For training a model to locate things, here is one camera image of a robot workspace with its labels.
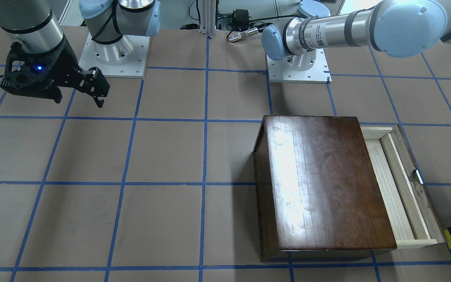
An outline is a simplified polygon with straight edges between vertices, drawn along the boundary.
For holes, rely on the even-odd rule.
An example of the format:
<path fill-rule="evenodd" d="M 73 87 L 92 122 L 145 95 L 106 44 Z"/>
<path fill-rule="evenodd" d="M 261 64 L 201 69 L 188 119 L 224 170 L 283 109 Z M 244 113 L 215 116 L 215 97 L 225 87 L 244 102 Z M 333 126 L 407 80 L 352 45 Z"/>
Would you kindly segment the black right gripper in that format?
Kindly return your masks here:
<path fill-rule="evenodd" d="M 104 105 L 110 85 L 98 67 L 81 70 L 66 37 L 52 50 L 31 54 L 15 41 L 6 59 L 0 87 L 7 93 L 61 102 L 59 87 L 75 88 L 90 95 L 98 108 Z"/>

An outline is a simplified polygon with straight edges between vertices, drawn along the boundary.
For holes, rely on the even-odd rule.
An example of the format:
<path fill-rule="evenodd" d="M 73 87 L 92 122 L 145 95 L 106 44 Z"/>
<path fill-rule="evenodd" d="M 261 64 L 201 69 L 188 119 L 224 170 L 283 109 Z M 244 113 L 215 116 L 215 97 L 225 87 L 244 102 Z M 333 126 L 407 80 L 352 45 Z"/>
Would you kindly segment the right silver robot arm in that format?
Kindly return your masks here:
<path fill-rule="evenodd" d="M 118 63 L 134 52 L 129 36 L 154 37 L 161 27 L 158 0 L 81 0 L 94 54 L 101 63 Z M 46 0 L 0 0 L 0 28 L 11 49 L 0 75 L 9 94 L 60 103 L 61 87 L 74 88 L 101 108 L 110 85 L 96 66 L 83 69 Z"/>

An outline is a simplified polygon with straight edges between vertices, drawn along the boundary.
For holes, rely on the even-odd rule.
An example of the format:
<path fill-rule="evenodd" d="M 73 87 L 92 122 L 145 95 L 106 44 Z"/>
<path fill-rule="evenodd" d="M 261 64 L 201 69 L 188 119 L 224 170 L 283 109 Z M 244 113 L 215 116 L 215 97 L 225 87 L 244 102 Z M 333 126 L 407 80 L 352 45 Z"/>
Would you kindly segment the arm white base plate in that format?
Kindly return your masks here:
<path fill-rule="evenodd" d="M 300 56 L 286 56 L 280 61 L 266 57 L 269 81 L 275 83 L 331 83 L 325 52 L 322 49 Z"/>
<path fill-rule="evenodd" d="M 106 78 L 143 78 L 151 37 L 124 35 L 120 41 L 102 45 L 88 34 L 79 66 L 97 67 Z"/>

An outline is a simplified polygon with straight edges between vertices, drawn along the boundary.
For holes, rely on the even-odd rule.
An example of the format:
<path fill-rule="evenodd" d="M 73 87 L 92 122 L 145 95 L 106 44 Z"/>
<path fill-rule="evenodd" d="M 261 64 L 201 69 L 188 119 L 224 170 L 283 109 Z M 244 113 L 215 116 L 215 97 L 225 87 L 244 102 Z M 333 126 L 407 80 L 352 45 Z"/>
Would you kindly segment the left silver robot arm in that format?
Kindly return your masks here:
<path fill-rule="evenodd" d="M 324 83 L 270 82 L 276 115 L 352 116 L 397 126 L 412 151 L 410 175 L 424 181 L 451 225 L 451 0 L 384 0 L 349 14 L 288 27 L 323 51 Z"/>

